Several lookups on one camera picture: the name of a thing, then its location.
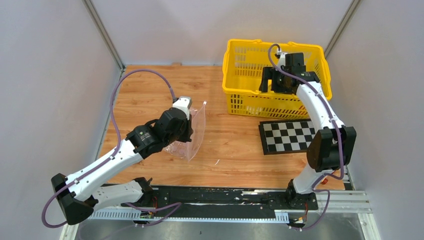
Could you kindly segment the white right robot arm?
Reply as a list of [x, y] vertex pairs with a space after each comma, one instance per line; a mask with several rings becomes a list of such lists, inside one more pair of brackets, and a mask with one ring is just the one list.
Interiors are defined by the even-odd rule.
[[316, 186], [325, 178], [342, 180], [356, 140], [354, 127], [346, 126], [335, 114], [318, 75], [307, 71], [302, 52], [277, 51], [277, 63], [262, 70], [259, 90], [296, 95], [312, 121], [315, 136], [306, 150], [307, 165], [292, 179], [285, 193], [286, 204], [298, 209], [312, 200]]

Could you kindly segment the clear zip top bag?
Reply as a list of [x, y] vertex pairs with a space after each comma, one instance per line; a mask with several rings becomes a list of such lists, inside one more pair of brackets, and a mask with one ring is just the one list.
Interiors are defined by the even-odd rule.
[[202, 103], [202, 106], [197, 108], [190, 108], [191, 115], [191, 134], [190, 142], [175, 141], [164, 148], [164, 151], [173, 155], [174, 157], [181, 158], [190, 162], [198, 153], [205, 134], [206, 129], [206, 105], [207, 101]]

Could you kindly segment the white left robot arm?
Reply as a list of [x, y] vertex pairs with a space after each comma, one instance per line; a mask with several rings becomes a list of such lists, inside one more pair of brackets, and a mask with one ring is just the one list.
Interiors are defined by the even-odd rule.
[[104, 183], [175, 141], [190, 142], [192, 133], [190, 108], [173, 105], [160, 118], [135, 127], [115, 148], [89, 166], [68, 176], [54, 175], [54, 195], [49, 202], [57, 200], [68, 225], [79, 224], [95, 211], [121, 203], [149, 206], [153, 193], [145, 178], [110, 186]]

